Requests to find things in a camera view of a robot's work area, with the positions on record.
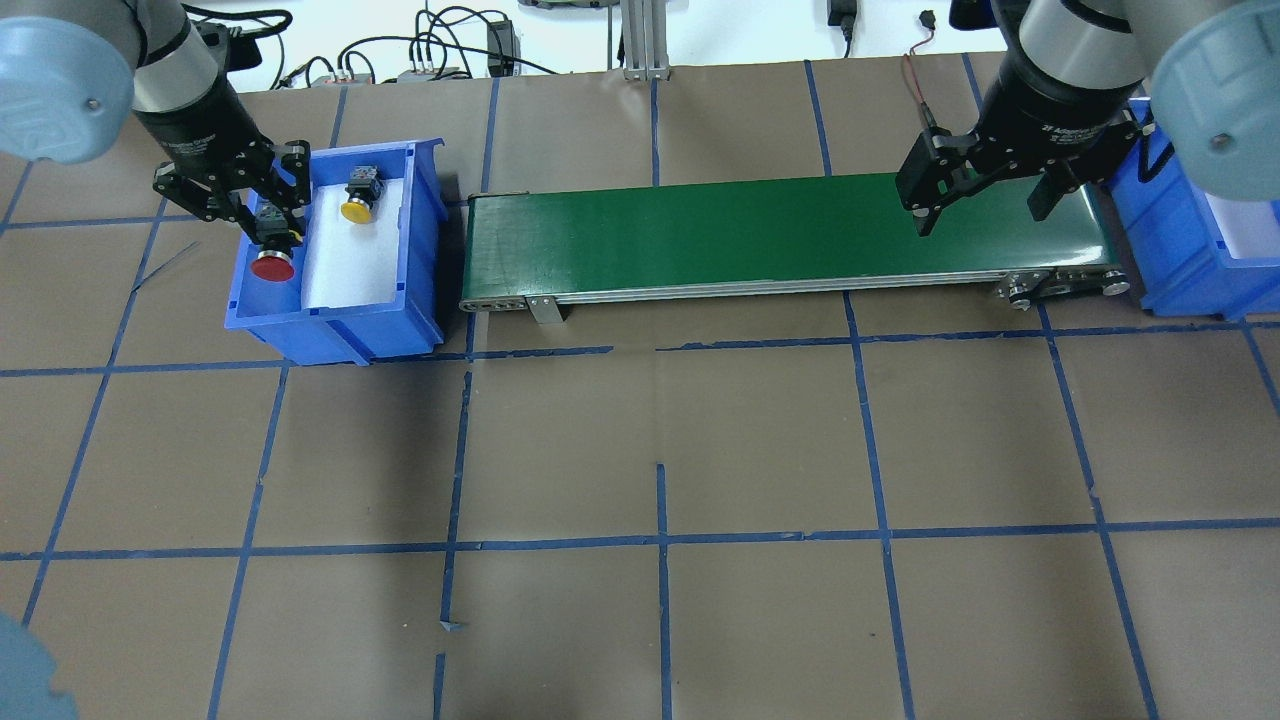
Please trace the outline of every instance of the blue tape line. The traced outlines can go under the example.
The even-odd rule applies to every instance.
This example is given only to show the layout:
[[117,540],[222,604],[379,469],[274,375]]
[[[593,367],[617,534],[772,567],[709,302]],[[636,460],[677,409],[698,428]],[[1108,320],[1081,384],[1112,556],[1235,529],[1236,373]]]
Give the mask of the blue tape line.
[[173,363],[168,365],[106,365],[99,368],[37,368],[29,370],[0,370],[0,378],[49,378],[69,375],[129,375],[141,373],[187,373],[204,370],[261,370],[282,368],[288,360],[246,360],[228,363]]
[[489,352],[474,352],[471,357],[476,360],[509,360],[518,357],[572,357],[577,355],[608,355],[613,352],[612,345],[598,347],[556,347],[545,350],[494,350]]
[[1262,355],[1262,347],[1258,346],[1258,338],[1253,336],[1253,328],[1247,324],[1242,325],[1240,331],[1244,333],[1244,341],[1249,343],[1249,352],[1253,354],[1253,361],[1258,365],[1258,373],[1262,375],[1262,384],[1267,388],[1267,395],[1271,397],[1271,406],[1275,407],[1276,415],[1280,415],[1280,392],[1276,391],[1275,378],[1267,368],[1267,359]]
[[1280,528],[1280,518],[1229,518],[1224,520],[1144,520],[1107,523],[1112,533],[1166,533],[1172,530],[1249,530]]
[[[1107,523],[1111,533],[1167,533],[1185,530],[1249,530],[1280,528],[1280,518],[1225,518],[1192,520],[1139,520],[1128,523]],[[893,539],[946,539],[946,538],[996,538],[996,537],[1036,537],[1036,536],[1075,536],[1096,533],[1096,523],[1074,523],[1062,525],[989,525],[952,528],[899,528],[890,530]],[[878,541],[878,529],[861,530],[801,530],[772,533],[687,533],[667,536],[613,536],[595,538],[559,538],[540,541],[471,541],[471,542],[404,542],[369,544],[305,544],[305,546],[256,546],[250,551],[253,557],[317,557],[334,555],[410,555],[448,552],[512,552],[538,550],[577,550],[589,547],[643,547],[676,544],[751,544],[780,542],[851,542]],[[58,550],[54,560],[168,560],[200,557],[238,557],[238,547],[173,547],[142,550]],[[0,552],[0,562],[24,562],[40,560],[42,552]]]
[[435,679],[431,684],[431,720],[440,720],[444,711],[444,653],[435,655]]
[[338,111],[333,115],[333,133],[329,135],[329,147],[338,147],[338,135],[342,132],[342,118],[347,113],[347,88],[338,91]]
[[865,336],[858,338],[861,345],[870,345],[877,342],[916,342],[927,340],[950,340],[950,341],[964,341],[964,340],[1012,340],[1012,338],[1027,338],[1027,337],[1044,337],[1042,331],[975,331],[975,332],[963,332],[963,333],[934,333],[934,334],[876,334]]
[[876,497],[876,524],[881,536],[881,557],[884,565],[884,589],[888,594],[888,619],[893,630],[893,650],[897,655],[897,679],[902,691],[902,712],[906,720],[915,720],[915,700],[911,693],[911,674],[906,661],[906,638],[902,633],[902,609],[897,596],[897,571],[893,569],[893,543],[890,534],[888,509],[884,503],[884,484],[881,479],[879,452],[876,446],[876,428],[872,423],[870,397],[867,392],[867,372],[863,364],[861,336],[849,291],[844,293],[845,319],[849,337],[854,338],[854,374],[858,382],[858,404],[863,415],[863,434],[867,441],[867,460],[872,473],[872,493]]
[[453,612],[453,569],[457,552],[453,548],[458,542],[458,521],[462,518],[462,477],[466,471],[467,459],[467,429],[471,425],[471,370],[462,380],[462,410],[458,413],[458,441],[453,455],[453,495],[449,498],[449,530],[448,543],[451,550],[444,556],[444,580],[440,588],[440,623],[451,623]]
[[1120,623],[1124,625],[1124,634],[1129,642],[1129,655],[1133,656],[1134,673],[1138,675],[1138,687],[1142,691],[1142,701],[1147,707],[1148,720],[1158,720],[1160,711],[1156,707],[1156,696],[1151,688],[1151,679],[1147,675],[1147,662],[1142,656],[1142,647],[1138,643],[1138,630],[1133,623],[1133,614],[1129,609],[1129,598],[1125,594],[1124,580],[1120,577],[1120,564],[1116,560],[1115,547],[1111,544],[1111,533],[1107,528],[1106,514],[1102,511],[1102,500],[1098,497],[1097,486],[1093,477],[1093,464],[1089,461],[1089,452],[1084,446],[1084,432],[1080,429],[1080,419],[1075,411],[1075,401],[1071,398],[1071,387],[1066,379],[1066,370],[1062,366],[1062,355],[1057,347],[1053,325],[1048,318],[1048,310],[1041,305],[1038,309],[1041,327],[1044,329],[1044,341],[1048,345],[1050,359],[1053,363],[1053,373],[1057,375],[1059,393],[1062,396],[1062,405],[1066,409],[1066,418],[1071,427],[1071,439],[1075,442],[1075,454],[1080,460],[1080,473],[1084,475],[1084,487],[1093,507],[1093,519],[1097,524],[1098,538],[1102,541],[1102,553],[1106,557],[1107,573],[1111,575],[1111,587],[1115,589],[1116,606],[1120,610]]
[[489,177],[493,172],[493,136],[498,129],[498,88],[502,78],[493,78],[489,91],[489,124],[484,135],[484,165],[480,169],[480,192],[489,192]]
[[262,460],[257,465],[259,482],[266,477],[271,466],[271,452],[275,451],[275,432],[280,425],[280,411],[284,407],[284,388],[289,383],[289,366],[280,368],[280,379],[275,386],[275,400],[271,404],[271,418],[266,421],[266,439],[262,442]]
[[881,530],[818,530],[801,534],[804,542],[847,542],[847,541],[878,541],[884,533]]
[[964,63],[964,73],[969,76],[969,91],[973,92],[973,101],[978,105],[978,111],[982,113],[982,88],[978,87],[978,76],[973,72],[973,60],[969,59],[968,53],[961,53],[960,60]]
[[1183,334],[1183,333],[1220,333],[1236,331],[1236,323],[1206,323],[1202,325],[1151,325],[1148,328],[1068,328],[1055,329],[1056,337],[1098,337],[1116,334]]
[[649,137],[653,154],[653,186],[662,187],[662,155],[658,151],[658,81],[649,81]]
[[97,424],[97,415],[102,410],[102,398],[106,397],[106,384],[110,375],[102,375],[102,382],[97,386],[97,395],[93,397],[93,406],[84,423],[84,432],[81,434],[79,447],[76,450],[76,461],[72,462],[72,471],[63,488],[63,497],[58,503],[58,512],[54,515],[54,527],[49,530],[49,539],[45,542],[45,551],[40,556],[40,568],[36,570],[36,582],[32,584],[31,594],[27,596],[27,609],[22,615],[23,626],[31,625],[31,618],[36,614],[36,603],[40,602],[40,592],[45,587],[45,575],[49,573],[49,564],[52,561],[54,548],[58,546],[58,536],[63,532],[63,523],[67,520],[67,509],[70,507],[72,495],[76,492],[76,483],[79,480],[81,469],[84,466],[84,454],[88,451],[90,438],[93,436],[93,425]]
[[257,528],[257,514],[262,507],[262,480],[253,486],[253,501],[248,509],[248,521],[244,524],[244,541],[239,548],[239,561],[236,564],[236,582],[232,584],[232,600],[227,606],[227,623],[223,625],[223,642],[218,648],[218,665],[214,670],[214,688],[209,694],[207,720],[216,720],[218,706],[223,700],[223,682],[227,679],[227,660],[232,653],[232,637],[236,634],[236,618],[239,615],[239,601],[244,592],[244,575],[248,573],[250,550],[253,547],[253,532]]
[[1096,524],[1075,523],[1069,525],[1000,525],[993,528],[902,528],[893,529],[893,539],[925,538],[1007,538],[1029,536],[1078,536],[1096,533]]
[[218,705],[221,702],[223,680],[227,676],[227,660],[230,657],[232,637],[236,634],[236,618],[239,614],[241,594],[244,591],[244,575],[253,550],[253,534],[257,532],[257,518],[262,510],[262,478],[271,466],[271,454],[275,450],[275,432],[280,424],[280,411],[284,407],[284,392],[289,384],[289,366],[280,368],[280,380],[275,386],[275,400],[271,402],[271,416],[266,423],[266,437],[262,439],[262,460],[257,468],[257,482],[253,483],[253,500],[250,502],[248,520],[244,523],[244,539],[241,543],[239,560],[236,564],[236,582],[232,585],[232,598],[227,606],[227,624],[223,626],[223,642],[218,651],[218,666],[214,671],[214,688],[209,697],[209,720],[218,717]]
[[[142,258],[138,259],[138,269],[133,273],[133,284],[129,287],[136,288],[138,286],[138,281],[142,279],[143,273],[146,273],[147,261],[151,258],[152,249],[155,249],[156,234],[160,232],[159,218],[164,215],[166,206],[168,200],[161,200],[159,208],[156,208],[156,222],[152,224],[151,233],[147,236],[147,243],[142,249]],[[120,324],[116,327],[115,340],[111,342],[111,355],[106,361],[108,370],[115,365],[115,359],[120,354],[120,345],[124,342],[124,331],[129,325],[129,316],[133,314],[133,304],[137,297],[137,290],[133,290],[129,292],[129,297],[124,302],[124,311],[120,313]],[[31,594],[27,597],[27,607],[22,615],[22,624],[24,626],[31,625],[31,619],[36,614],[36,603],[40,602],[40,593],[45,587],[45,578],[49,574],[49,564],[54,560],[54,550],[58,547],[58,538],[61,536],[63,523],[67,521],[67,511],[70,507],[72,496],[76,493],[76,486],[79,483],[79,474],[84,468],[84,456],[88,452],[88,445],[93,437],[93,428],[97,425],[97,418],[102,410],[102,401],[106,397],[106,386],[110,380],[111,375],[110,372],[108,372],[102,375],[102,380],[97,386],[97,395],[93,397],[93,406],[90,410],[88,420],[84,423],[84,432],[81,434],[79,446],[76,448],[76,460],[72,462],[72,470],[67,477],[67,486],[63,488],[63,497],[58,502],[58,512],[54,515],[54,525],[50,528],[49,539],[45,542],[45,551],[40,559],[40,568],[36,570],[36,580],[32,583]]]
[[655,352],[689,352],[698,350],[748,350],[755,347],[812,347],[849,345],[847,337],[803,337],[795,340],[722,340],[719,342],[686,342],[680,347],[659,347]]
[[101,368],[42,368],[31,370],[0,370],[0,378],[60,378],[69,375],[104,375],[106,366]]
[[18,209],[18,200],[22,197],[22,191],[27,188],[27,181],[31,179],[31,170],[35,167],[35,163],[28,161],[27,167],[22,169],[22,176],[18,178],[18,184],[13,188],[13,197],[9,199],[9,206],[5,208],[4,219],[0,220],[0,225],[12,227],[13,213]]
[[147,225],[156,222],[155,218],[140,217],[140,218],[102,218],[93,220],[41,220],[33,223],[13,223],[9,225],[10,229],[15,231],[38,231],[46,228],[92,228],[102,225]]
[[250,551],[253,557],[332,557],[339,555],[422,555],[447,552],[445,542],[394,542],[369,544],[300,544],[257,546]]
[[288,360],[230,360],[225,363],[170,363],[161,365],[115,365],[109,372],[113,375],[138,373],[200,373],[212,370],[274,370],[288,368]]
[[667,466],[658,464],[658,626],[662,642],[662,720],[672,720],[671,570],[667,544]]
[[527,552],[532,550],[584,550],[589,547],[636,547],[660,544],[655,536],[613,536],[603,538],[562,538],[540,541],[477,541],[457,543],[458,552]]
[[58,550],[54,560],[180,560],[238,557],[238,547],[165,547],[154,550]]
[[804,74],[809,79],[809,101],[813,119],[818,124],[818,150],[822,152],[822,174],[831,177],[831,149],[827,146],[827,123],[822,120],[822,102],[818,100],[818,82],[813,78],[813,63],[804,61]]

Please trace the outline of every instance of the power adapter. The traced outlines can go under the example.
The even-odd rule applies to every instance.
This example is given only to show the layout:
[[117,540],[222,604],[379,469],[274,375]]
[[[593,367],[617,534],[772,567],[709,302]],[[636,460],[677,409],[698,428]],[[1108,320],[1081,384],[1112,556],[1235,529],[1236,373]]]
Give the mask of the power adapter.
[[845,35],[845,56],[854,46],[854,24],[858,23],[858,0],[827,0],[827,24]]
[[516,60],[520,56],[520,38],[516,37],[516,26],[511,20],[497,20],[490,23],[492,31],[485,33],[489,38],[489,77],[509,77],[516,74]]

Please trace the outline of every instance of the yellow push button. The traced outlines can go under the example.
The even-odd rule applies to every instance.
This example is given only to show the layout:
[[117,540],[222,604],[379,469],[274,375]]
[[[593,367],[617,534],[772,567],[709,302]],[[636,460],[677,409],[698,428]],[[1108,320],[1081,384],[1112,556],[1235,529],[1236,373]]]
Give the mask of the yellow push button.
[[369,210],[367,206],[360,202],[355,201],[343,202],[340,210],[343,218],[347,218],[348,220],[356,223],[357,225],[366,225],[374,222],[374,214]]

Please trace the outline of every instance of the white wall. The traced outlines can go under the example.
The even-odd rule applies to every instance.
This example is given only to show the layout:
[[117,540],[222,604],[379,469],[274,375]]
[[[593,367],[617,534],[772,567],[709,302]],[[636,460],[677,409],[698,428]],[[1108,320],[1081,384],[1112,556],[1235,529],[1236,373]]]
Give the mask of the white wall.
[[[285,72],[312,55],[325,55],[332,60],[343,46],[361,37],[412,35],[413,13],[424,6],[421,0],[205,0],[204,4],[195,4],[228,12],[261,8],[292,12],[294,23],[284,35]],[[430,6],[439,10],[447,4],[448,0],[431,0]],[[607,59],[617,51],[617,10],[614,46],[608,47],[607,12],[603,9],[536,10],[516,0],[458,4],[511,14],[520,36],[521,55],[561,73],[603,70]],[[922,53],[1005,49],[998,31],[960,32],[948,27],[948,5],[947,0],[861,0],[854,55],[865,58],[904,53],[924,37],[916,20],[923,9],[933,9],[938,15],[938,35]],[[838,58],[845,42],[838,28],[827,27],[826,0],[669,0],[667,26],[675,67]],[[463,45],[486,46],[484,26],[479,20],[454,29]],[[275,76],[278,46],[271,38],[261,46],[264,65],[232,76],[241,91],[264,90]],[[361,51],[376,65],[379,81],[408,69],[406,42],[375,42],[361,47]],[[470,58],[476,74],[485,74],[484,58]]]

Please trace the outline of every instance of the metal post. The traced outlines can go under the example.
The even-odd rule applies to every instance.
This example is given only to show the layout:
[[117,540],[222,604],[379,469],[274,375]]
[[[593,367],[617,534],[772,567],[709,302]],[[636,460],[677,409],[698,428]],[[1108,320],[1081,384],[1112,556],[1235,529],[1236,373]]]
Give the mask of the metal post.
[[622,0],[622,42],[627,79],[667,79],[667,0]]

